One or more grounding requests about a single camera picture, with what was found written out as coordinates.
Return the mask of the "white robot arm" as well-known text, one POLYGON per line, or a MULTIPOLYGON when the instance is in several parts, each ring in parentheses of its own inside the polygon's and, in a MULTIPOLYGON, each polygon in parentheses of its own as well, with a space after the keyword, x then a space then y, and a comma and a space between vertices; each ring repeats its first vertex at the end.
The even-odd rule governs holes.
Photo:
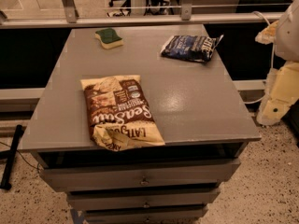
POLYGON ((274 125, 299 99, 299 0, 294 0, 278 21, 274 36, 275 54, 285 60, 279 69, 271 68, 257 121, 274 125))

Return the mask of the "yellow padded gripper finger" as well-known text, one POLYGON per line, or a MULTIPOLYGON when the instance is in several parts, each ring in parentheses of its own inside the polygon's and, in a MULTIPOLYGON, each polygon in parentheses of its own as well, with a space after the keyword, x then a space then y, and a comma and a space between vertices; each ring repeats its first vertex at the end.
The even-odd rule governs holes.
POLYGON ((262 125, 274 125, 299 99, 299 63, 285 62, 279 69, 271 68, 264 92, 256 120, 262 125))
POLYGON ((273 43, 276 36, 277 26, 278 26, 278 21, 274 21, 270 23, 266 28, 264 28, 261 32, 259 32, 256 35, 255 41, 265 45, 273 43))

